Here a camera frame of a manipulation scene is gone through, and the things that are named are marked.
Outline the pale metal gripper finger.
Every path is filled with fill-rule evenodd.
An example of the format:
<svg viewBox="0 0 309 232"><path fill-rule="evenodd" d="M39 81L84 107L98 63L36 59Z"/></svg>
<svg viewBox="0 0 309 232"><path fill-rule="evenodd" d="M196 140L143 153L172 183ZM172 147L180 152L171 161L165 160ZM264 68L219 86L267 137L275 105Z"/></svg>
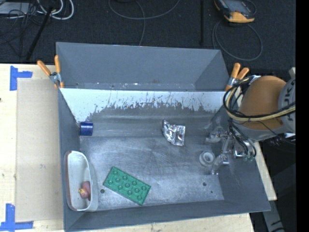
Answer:
<svg viewBox="0 0 309 232"><path fill-rule="evenodd" d="M228 159L228 156L227 154L220 154L218 155L214 162L213 162L213 165L212 165L212 169L211 169L211 174L212 175L217 175L219 173L219 169L222 167L222 166L228 166L230 163L229 163L229 159Z"/></svg>
<svg viewBox="0 0 309 232"><path fill-rule="evenodd" d="M215 144L215 143L220 142L222 132L223 132L222 127L215 127L215 129L213 129L206 137L205 143Z"/></svg>

